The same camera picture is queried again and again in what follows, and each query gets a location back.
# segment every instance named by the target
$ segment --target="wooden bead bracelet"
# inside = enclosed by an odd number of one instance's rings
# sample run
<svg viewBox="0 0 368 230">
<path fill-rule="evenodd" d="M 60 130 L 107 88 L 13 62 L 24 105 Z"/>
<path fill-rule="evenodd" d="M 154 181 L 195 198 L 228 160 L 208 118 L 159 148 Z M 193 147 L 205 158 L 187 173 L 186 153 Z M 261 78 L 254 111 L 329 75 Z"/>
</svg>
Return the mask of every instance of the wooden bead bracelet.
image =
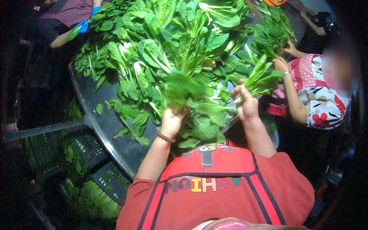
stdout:
<svg viewBox="0 0 368 230">
<path fill-rule="evenodd" d="M 164 141 L 167 141 L 167 142 L 174 143 L 176 141 L 175 139 L 168 138 L 168 137 L 162 135 L 162 133 L 160 131 L 157 131 L 157 136 L 159 136 L 159 138 L 161 138 L 161 139 L 163 139 Z"/>
</svg>

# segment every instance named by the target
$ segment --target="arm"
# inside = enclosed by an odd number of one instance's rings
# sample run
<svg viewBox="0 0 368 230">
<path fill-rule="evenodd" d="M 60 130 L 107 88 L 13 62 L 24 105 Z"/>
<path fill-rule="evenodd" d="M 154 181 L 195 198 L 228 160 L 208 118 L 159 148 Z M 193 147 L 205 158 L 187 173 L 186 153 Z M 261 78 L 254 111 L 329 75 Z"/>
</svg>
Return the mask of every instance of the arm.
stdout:
<svg viewBox="0 0 368 230">
<path fill-rule="evenodd" d="M 263 122 L 259 117 L 243 122 L 249 150 L 255 155 L 271 158 L 277 153 Z"/>
<path fill-rule="evenodd" d="M 312 29 L 319 35 L 319 36 L 324 36 L 326 35 L 325 29 L 323 27 L 318 27 L 316 26 L 305 14 L 305 12 L 301 12 L 300 16 L 302 18 L 304 18 L 307 23 L 309 24 L 310 27 L 312 27 Z"/>
<path fill-rule="evenodd" d="M 62 35 L 57 36 L 56 39 L 50 44 L 50 47 L 52 49 L 55 49 L 55 48 L 59 48 L 65 45 L 67 43 L 67 39 L 70 33 L 71 33 L 71 30 L 69 30 L 66 33 L 63 33 Z"/>
<path fill-rule="evenodd" d="M 307 107 L 301 106 L 300 104 L 299 96 L 297 90 L 295 89 L 291 74 L 286 74 L 284 76 L 284 84 L 291 117 L 294 121 L 306 124 Z"/>
<path fill-rule="evenodd" d="M 174 115 L 173 110 L 168 107 L 162 116 L 161 134 L 168 138 L 174 138 L 179 132 L 181 121 L 186 113 L 187 110 L 184 108 L 183 112 Z M 166 167 L 170 147 L 170 142 L 157 137 L 149 148 L 147 155 L 144 157 L 136 178 L 153 180 L 156 182 L 161 172 Z"/>
<path fill-rule="evenodd" d="M 93 2 L 93 8 L 102 6 L 102 0 L 92 0 L 92 2 Z"/>
<path fill-rule="evenodd" d="M 271 158 L 277 152 L 259 118 L 257 98 L 252 97 L 243 85 L 235 87 L 231 92 L 231 96 L 234 97 L 238 93 L 243 97 L 244 103 L 237 107 L 237 113 L 243 123 L 250 151 L 255 155 Z"/>
<path fill-rule="evenodd" d="M 287 62 L 282 57 L 280 57 L 280 59 L 273 59 L 272 62 L 274 63 L 276 70 L 279 70 L 282 73 L 290 71 Z M 300 104 L 299 96 L 290 73 L 284 76 L 284 85 L 291 117 L 297 122 L 306 124 L 307 108 Z"/>
<path fill-rule="evenodd" d="M 136 178 L 157 181 L 165 169 L 171 143 L 156 137 L 138 169 Z"/>
</svg>

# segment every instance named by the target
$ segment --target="red shirt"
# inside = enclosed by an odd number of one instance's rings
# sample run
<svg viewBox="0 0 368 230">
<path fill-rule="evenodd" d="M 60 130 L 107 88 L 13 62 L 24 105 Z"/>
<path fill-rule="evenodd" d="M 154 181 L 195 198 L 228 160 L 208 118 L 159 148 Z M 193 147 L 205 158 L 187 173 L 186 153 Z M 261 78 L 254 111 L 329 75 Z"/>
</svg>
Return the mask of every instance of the red shirt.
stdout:
<svg viewBox="0 0 368 230">
<path fill-rule="evenodd" d="M 259 170 L 287 225 L 301 227 L 314 204 L 310 182 L 280 152 L 271 158 L 255 156 Z M 155 229 L 192 229 L 212 218 L 236 217 L 266 223 L 244 177 L 171 179 Z M 136 178 L 117 220 L 116 229 L 137 229 L 155 183 Z"/>
</svg>

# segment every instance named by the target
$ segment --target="blue glove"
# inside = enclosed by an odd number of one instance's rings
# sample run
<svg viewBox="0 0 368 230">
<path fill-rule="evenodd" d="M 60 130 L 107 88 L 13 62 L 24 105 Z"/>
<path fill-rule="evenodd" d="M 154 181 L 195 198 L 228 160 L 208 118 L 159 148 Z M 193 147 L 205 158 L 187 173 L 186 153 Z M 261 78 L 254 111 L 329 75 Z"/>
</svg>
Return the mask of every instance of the blue glove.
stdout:
<svg viewBox="0 0 368 230">
<path fill-rule="evenodd" d="M 83 21 L 81 21 L 80 23 L 78 23 L 75 27 L 78 27 L 78 26 L 82 26 L 82 28 L 80 28 L 79 30 L 78 30 L 78 34 L 81 34 L 81 33 L 85 33 L 85 32 L 87 32 L 87 30 L 88 30 L 88 22 L 87 22 L 87 20 L 83 20 Z"/>
<path fill-rule="evenodd" d="M 96 6 L 95 8 L 92 9 L 92 12 L 91 12 L 91 17 L 93 17 L 95 15 L 95 13 L 97 13 L 97 11 L 99 11 L 101 9 L 101 7 L 99 6 Z"/>
<path fill-rule="evenodd" d="M 93 17 L 97 13 L 97 11 L 99 11 L 100 9 L 101 7 L 99 6 L 96 6 L 95 8 L 93 8 L 91 12 L 91 17 Z M 86 22 L 86 20 L 83 20 L 83 22 L 79 23 L 78 25 L 81 25 L 81 24 L 83 25 L 82 25 L 82 28 L 78 31 L 78 34 L 85 33 L 88 31 L 88 22 Z"/>
</svg>

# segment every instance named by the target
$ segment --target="floral apron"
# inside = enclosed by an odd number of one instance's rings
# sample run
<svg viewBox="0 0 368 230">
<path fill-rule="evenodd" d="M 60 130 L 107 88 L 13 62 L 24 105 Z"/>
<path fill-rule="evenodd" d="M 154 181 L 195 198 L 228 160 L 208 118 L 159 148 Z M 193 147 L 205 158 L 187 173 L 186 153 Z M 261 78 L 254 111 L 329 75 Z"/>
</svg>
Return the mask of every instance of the floral apron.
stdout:
<svg viewBox="0 0 368 230">
<path fill-rule="evenodd" d="M 312 60 L 317 56 L 321 55 L 307 54 L 302 58 L 295 59 L 288 63 L 296 90 L 313 86 L 329 88 L 326 82 L 316 80 L 314 77 L 312 71 Z M 274 99 L 285 99 L 286 98 L 285 85 L 279 84 L 278 88 L 272 93 L 272 97 Z M 285 104 L 277 105 L 270 103 L 267 112 L 269 114 L 282 117 L 286 117 L 287 115 Z"/>
</svg>

